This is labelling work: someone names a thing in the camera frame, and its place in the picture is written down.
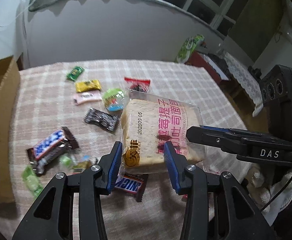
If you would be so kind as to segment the right gloved hand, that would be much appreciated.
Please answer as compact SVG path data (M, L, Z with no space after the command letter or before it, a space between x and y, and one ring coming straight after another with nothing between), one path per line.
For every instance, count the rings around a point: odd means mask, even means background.
M274 185L271 182L273 174L268 178L267 172L262 171L258 164L253 164L249 169L245 179L248 181L247 189L250 197L254 200L255 204L262 209L266 206L272 198L277 194L292 177L292 169L285 174L279 182ZM292 200L292 181L287 187L270 203L263 211L263 215L279 213L281 209L289 204Z

